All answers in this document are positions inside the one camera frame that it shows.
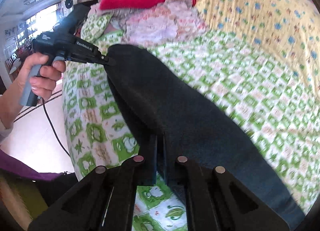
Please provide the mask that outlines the left forearm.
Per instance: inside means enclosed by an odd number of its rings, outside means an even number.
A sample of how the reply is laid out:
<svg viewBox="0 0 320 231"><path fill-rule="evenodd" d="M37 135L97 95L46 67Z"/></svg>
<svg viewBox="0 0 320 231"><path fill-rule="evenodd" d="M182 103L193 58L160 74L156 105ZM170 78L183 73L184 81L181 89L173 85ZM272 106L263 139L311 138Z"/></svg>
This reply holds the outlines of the left forearm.
<svg viewBox="0 0 320 231"><path fill-rule="evenodd" d="M20 105L23 87L24 83L21 83L18 79L16 79L4 92L4 94L1 95L1 142L3 142L11 134L14 127L14 120L23 107Z"/></svg>

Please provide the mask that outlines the person's left hand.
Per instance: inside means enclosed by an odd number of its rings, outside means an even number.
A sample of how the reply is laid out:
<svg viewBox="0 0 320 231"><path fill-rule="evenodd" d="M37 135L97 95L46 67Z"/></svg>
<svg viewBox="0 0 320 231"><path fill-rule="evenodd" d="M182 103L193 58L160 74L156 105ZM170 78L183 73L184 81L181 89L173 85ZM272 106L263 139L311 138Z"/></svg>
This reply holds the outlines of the person's left hand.
<svg viewBox="0 0 320 231"><path fill-rule="evenodd" d="M55 61L51 65L44 65L48 62L49 56L39 52L28 56L15 80L18 88L18 96L21 97L26 82L31 85L31 91L43 98L45 101L52 96L53 90L56 88L56 82L61 79L62 74L66 70L65 61ZM35 65L40 65L40 76L28 79L29 72Z"/></svg>

